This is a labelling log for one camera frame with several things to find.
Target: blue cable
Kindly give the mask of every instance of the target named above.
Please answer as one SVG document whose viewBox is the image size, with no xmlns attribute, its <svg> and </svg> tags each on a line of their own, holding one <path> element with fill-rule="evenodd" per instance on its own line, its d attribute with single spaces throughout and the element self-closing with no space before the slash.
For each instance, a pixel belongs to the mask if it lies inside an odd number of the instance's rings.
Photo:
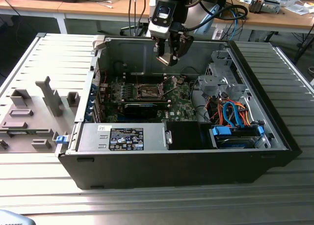
<svg viewBox="0 0 314 225">
<path fill-rule="evenodd" d="M 232 12 L 232 15 L 233 15 L 234 17 L 236 17 L 235 13 L 234 13 L 232 10 L 230 10 L 230 11 Z M 235 35 L 235 32 L 236 32 L 236 24 L 237 24 L 237 20 L 235 20 L 235 28 L 234 28 L 234 31 L 233 31 L 233 33 L 232 33 L 232 36 L 230 37 L 229 40 L 231 40 L 231 39 L 234 37 L 234 35 Z"/>
<path fill-rule="evenodd" d="M 242 123 L 242 121 L 241 121 L 241 119 L 240 119 L 240 117 L 239 117 L 239 114 L 238 114 L 238 112 L 237 112 L 237 107 L 236 107 L 236 105 L 235 105 L 234 103 L 230 102 L 230 101 L 229 101 L 229 102 L 226 102 L 226 103 L 224 104 L 224 108 L 223 108 L 224 119 L 226 120 L 226 122 L 228 122 L 228 123 L 231 125 L 231 127 L 233 127 L 233 128 L 235 127 L 235 125 L 234 125 L 231 121 L 229 121 L 228 118 L 227 118 L 226 110 L 227 110 L 227 106 L 228 106 L 229 104 L 231 104 L 232 107 L 234 108 L 236 123 L 237 123 L 241 128 L 244 128 L 244 124 Z"/>
</svg>

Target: circuit board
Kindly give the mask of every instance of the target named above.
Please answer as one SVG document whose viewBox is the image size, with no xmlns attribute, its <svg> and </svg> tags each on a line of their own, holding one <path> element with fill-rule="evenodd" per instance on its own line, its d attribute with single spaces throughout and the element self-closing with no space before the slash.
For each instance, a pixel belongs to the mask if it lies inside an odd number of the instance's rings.
<svg viewBox="0 0 314 225">
<path fill-rule="evenodd" d="M 177 87 L 174 87 L 174 80 L 180 80 L 180 84 L 177 83 Z M 164 121 L 196 121 L 196 113 L 189 100 L 189 85 L 188 82 L 184 82 L 182 78 L 176 77 L 176 79 L 169 79 L 168 82 L 163 84 L 163 92 L 166 93 L 160 102 L 149 100 L 143 100 L 141 103 L 145 105 L 158 105 L 157 116 L 149 119 L 131 119 L 127 120 L 122 111 L 123 107 L 129 102 L 124 99 L 125 86 L 131 87 L 131 93 L 134 93 L 136 86 L 142 85 L 147 88 L 149 85 L 143 84 L 126 84 L 122 78 L 113 77 L 108 79 L 108 88 L 103 102 L 104 116 L 106 123 L 161 123 Z"/>
</svg>

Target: side panel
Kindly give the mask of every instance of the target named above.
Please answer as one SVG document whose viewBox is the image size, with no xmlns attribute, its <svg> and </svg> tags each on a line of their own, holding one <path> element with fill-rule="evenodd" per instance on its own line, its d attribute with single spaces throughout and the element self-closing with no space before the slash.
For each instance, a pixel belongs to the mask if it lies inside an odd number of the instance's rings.
<svg viewBox="0 0 314 225">
<path fill-rule="evenodd" d="M 281 140 L 283 141 L 284 145 L 293 151 L 298 151 L 299 154 L 302 153 L 300 150 L 297 142 L 293 138 L 291 132 L 288 130 L 286 124 L 284 123 L 283 119 L 278 113 L 278 110 L 275 108 L 273 103 L 271 102 L 269 96 L 267 95 L 267 92 L 265 91 L 265 88 L 262 87 L 259 80 L 255 76 L 255 73 L 251 69 L 248 62 L 245 60 L 243 54 L 241 53 L 241 50 L 237 47 L 235 42 L 231 41 L 230 43 L 230 49 L 232 51 L 231 56 L 233 56 L 234 62 L 241 67 L 241 72 L 244 75 L 244 79 L 248 81 L 248 84 L 252 87 L 252 90 L 256 96 L 256 98 L 259 100 L 262 108 L 266 112 L 268 118 L 274 125 L 277 133 L 279 134 Z"/>
<path fill-rule="evenodd" d="M 295 157 L 273 151 L 61 155 L 59 160 L 81 189 L 118 189 L 249 183 Z"/>
</svg>

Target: open computer chassis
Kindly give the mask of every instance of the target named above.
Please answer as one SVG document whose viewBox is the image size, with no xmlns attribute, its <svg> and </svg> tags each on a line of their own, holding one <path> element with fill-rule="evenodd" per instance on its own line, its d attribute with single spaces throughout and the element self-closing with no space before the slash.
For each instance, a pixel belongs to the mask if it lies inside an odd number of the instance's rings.
<svg viewBox="0 0 314 225">
<path fill-rule="evenodd" d="M 234 42 L 196 41 L 174 67 L 149 39 L 105 38 L 95 54 L 56 150 L 81 189 L 248 183 L 301 153 Z"/>
</svg>

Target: sticker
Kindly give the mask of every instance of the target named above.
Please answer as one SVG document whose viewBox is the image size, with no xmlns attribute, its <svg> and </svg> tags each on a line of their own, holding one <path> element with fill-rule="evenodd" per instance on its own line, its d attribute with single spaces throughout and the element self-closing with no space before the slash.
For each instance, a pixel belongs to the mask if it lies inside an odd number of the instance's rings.
<svg viewBox="0 0 314 225">
<path fill-rule="evenodd" d="M 110 131 L 112 125 L 99 125 L 97 131 Z"/>
<path fill-rule="evenodd" d="M 143 128 L 111 128 L 109 150 L 144 150 Z"/>
</svg>

